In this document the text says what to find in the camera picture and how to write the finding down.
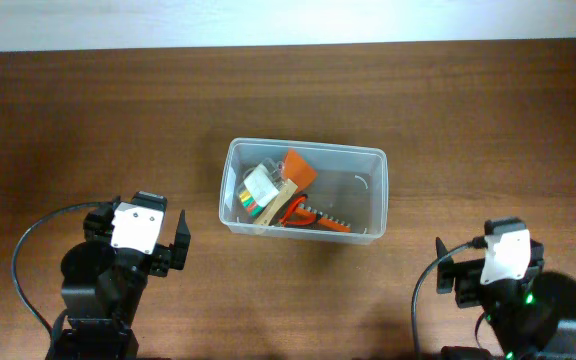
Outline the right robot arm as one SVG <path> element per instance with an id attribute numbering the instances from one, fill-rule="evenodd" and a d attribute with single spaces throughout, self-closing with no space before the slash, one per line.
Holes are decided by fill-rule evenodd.
<path id="1" fill-rule="evenodd" d="M 473 239 L 482 259 L 455 262 L 435 241 L 439 294 L 479 307 L 505 359 L 576 359 L 576 280 L 544 269 L 544 246 L 527 229 Z"/>

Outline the red black pliers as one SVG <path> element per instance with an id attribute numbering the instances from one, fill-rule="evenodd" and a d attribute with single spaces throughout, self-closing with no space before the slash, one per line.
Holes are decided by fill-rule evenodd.
<path id="1" fill-rule="evenodd" d="M 307 200 L 307 194 L 296 196 L 276 220 L 275 225 L 279 227 L 304 228 L 317 224 L 322 216 L 317 211 L 306 209 Z"/>

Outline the orange scraper wooden handle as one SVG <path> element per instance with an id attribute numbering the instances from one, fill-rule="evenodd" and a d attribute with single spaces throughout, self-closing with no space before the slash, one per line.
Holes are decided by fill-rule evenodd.
<path id="1" fill-rule="evenodd" d="M 297 207 L 307 198 L 304 190 L 310 186 L 317 177 L 316 170 L 295 150 L 289 149 L 280 169 L 281 181 L 279 193 L 269 202 L 254 221 L 255 225 L 270 226 L 282 208 L 285 208 L 277 223 L 280 226 L 309 226 L 315 220 L 315 215 L 299 214 L 299 219 L 292 221 L 291 217 Z"/>

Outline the clear plastic container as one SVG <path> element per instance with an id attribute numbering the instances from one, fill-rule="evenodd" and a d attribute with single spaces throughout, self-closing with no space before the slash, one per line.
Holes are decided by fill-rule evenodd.
<path id="1" fill-rule="evenodd" d="M 265 159 L 282 161 L 295 150 L 317 171 L 305 189 L 307 207 L 350 226 L 348 233 L 314 228 L 258 226 L 237 198 L 237 188 Z M 266 237 L 367 245 L 386 231 L 389 180 L 386 154 L 378 148 L 292 140 L 236 138 L 228 149 L 219 219 L 231 232 Z"/>

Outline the orange socket rail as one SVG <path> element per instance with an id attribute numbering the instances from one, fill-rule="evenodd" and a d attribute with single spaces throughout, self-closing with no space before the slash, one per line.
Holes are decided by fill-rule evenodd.
<path id="1" fill-rule="evenodd" d="M 315 226 L 327 231 L 349 233 L 351 225 L 348 222 L 335 218 L 327 213 L 316 210 L 311 206 L 300 203 L 294 214 L 305 221 L 306 226 Z"/>

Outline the clear case coloured screwdriver bits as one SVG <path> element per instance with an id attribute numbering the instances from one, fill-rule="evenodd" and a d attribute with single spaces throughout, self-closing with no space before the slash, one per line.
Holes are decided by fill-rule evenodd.
<path id="1" fill-rule="evenodd" d="M 280 165 L 266 158 L 244 174 L 236 196 L 248 215 L 256 218 L 278 196 L 283 184 Z"/>

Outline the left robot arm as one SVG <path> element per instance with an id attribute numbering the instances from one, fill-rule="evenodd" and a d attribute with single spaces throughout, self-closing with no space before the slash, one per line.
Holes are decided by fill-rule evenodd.
<path id="1" fill-rule="evenodd" d="M 96 206 L 83 221 L 84 241 L 64 255 L 61 297 L 48 359 L 135 359 L 132 330 L 151 276 L 183 270 L 191 234 L 181 213 L 174 242 L 158 242 L 167 199 L 139 191 Z"/>

